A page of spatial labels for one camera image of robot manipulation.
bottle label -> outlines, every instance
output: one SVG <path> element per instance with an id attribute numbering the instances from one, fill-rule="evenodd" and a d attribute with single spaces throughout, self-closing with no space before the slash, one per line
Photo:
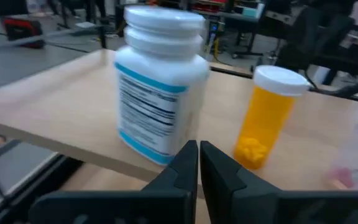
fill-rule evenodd
<path id="1" fill-rule="evenodd" d="M 166 165 L 176 147 L 178 104 L 187 86 L 167 85 L 119 63 L 119 134 L 125 142 L 154 162 Z"/>

orange pill bottle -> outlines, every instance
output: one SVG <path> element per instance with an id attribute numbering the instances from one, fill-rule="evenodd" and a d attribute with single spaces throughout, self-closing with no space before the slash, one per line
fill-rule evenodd
<path id="1" fill-rule="evenodd" d="M 310 84 L 302 75 L 270 65 L 254 72 L 254 90 L 234 148 L 234 159 L 247 169 L 267 160 L 295 100 Z"/>

white pill bottle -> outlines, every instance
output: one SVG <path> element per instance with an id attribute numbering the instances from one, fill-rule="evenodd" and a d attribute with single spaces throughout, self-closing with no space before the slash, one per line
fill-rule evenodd
<path id="1" fill-rule="evenodd" d="M 197 53 L 204 18 L 162 7 L 125 8 L 127 45 L 116 53 L 121 139 L 146 158 L 167 165 L 195 139 L 209 76 Z"/>

blue label stripe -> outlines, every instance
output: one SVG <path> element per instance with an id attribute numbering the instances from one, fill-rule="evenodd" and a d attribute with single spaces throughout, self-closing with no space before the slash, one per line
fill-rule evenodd
<path id="1" fill-rule="evenodd" d="M 145 157 L 153 160 L 154 162 L 156 162 L 160 165 L 168 165 L 172 161 L 172 159 L 175 157 L 175 156 L 163 156 L 163 155 L 155 152 L 154 150 L 143 146 L 139 142 L 137 142 L 137 141 L 133 140 L 131 137 L 129 137 L 122 130 L 119 130 L 119 135 L 120 135 L 120 137 L 122 137 L 122 139 L 126 143 L 128 143 L 130 146 L 132 146 L 135 149 L 135 151 L 141 153 Z"/>
<path id="2" fill-rule="evenodd" d="M 167 91 L 167 92 L 170 92 L 170 93 L 181 93 L 183 91 L 186 91 L 187 89 L 187 86 L 171 86 L 171 85 L 167 85 L 167 84 L 164 84 L 164 83 L 160 83 L 158 81 L 155 81 L 151 78 L 147 78 L 137 72 L 134 72 L 132 71 L 131 69 L 129 68 L 126 68 L 124 66 L 122 66 L 121 64 L 115 62 L 114 65 L 116 66 L 116 68 L 122 72 L 124 72 L 126 75 L 132 77 L 132 78 L 135 78 L 137 79 L 138 81 L 142 82 L 142 83 L 145 83 L 145 84 L 148 84 L 152 87 L 156 87 L 156 88 L 159 88 L 163 91 Z"/>

black bag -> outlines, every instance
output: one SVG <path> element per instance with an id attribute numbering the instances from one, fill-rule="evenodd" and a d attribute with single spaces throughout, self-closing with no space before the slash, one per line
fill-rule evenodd
<path id="1" fill-rule="evenodd" d="M 27 21 L 24 19 L 5 17 L 2 19 L 2 23 L 5 27 L 8 40 L 17 40 L 42 35 L 41 23 L 39 21 Z M 22 46 L 41 49 L 44 45 L 44 40 L 37 40 L 35 42 L 23 44 Z"/>

